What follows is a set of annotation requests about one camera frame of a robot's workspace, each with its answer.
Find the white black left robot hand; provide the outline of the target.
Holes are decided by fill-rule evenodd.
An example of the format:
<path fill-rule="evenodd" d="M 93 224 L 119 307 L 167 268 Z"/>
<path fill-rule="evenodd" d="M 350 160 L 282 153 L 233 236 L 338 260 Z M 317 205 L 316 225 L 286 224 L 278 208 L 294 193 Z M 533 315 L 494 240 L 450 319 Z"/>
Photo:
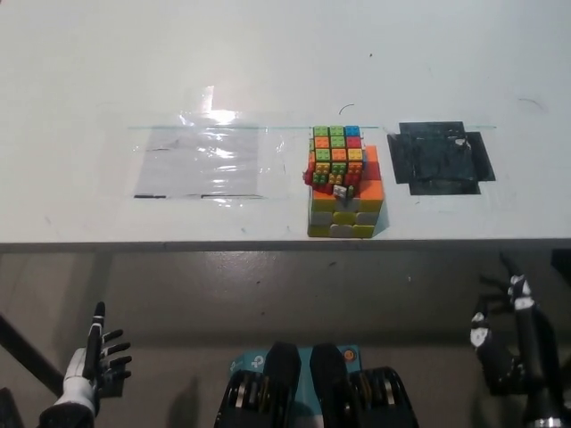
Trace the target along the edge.
<path fill-rule="evenodd" d="M 105 332 L 106 306 L 100 301 L 95 306 L 88 330 L 87 345 L 77 349 L 63 378 L 63 393 L 56 405 L 78 404 L 91 416 L 97 416 L 102 399 L 120 398 L 124 382 L 131 376 L 126 354 L 129 342 L 115 343 L 121 329 Z"/>

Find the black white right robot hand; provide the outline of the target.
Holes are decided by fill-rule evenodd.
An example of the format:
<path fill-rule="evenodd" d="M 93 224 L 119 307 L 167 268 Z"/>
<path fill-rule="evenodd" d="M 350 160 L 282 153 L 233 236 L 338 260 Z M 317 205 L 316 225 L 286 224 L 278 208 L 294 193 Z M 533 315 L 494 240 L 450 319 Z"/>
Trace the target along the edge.
<path fill-rule="evenodd" d="M 503 253 L 500 260 L 509 280 L 480 277 L 499 292 L 478 297 L 469 338 L 491 394 L 530 394 L 558 380 L 557 346 L 547 340 L 548 328 L 541 322 L 541 311 L 524 272 Z M 517 355 L 492 332 L 489 316 L 501 313 L 515 318 Z"/>

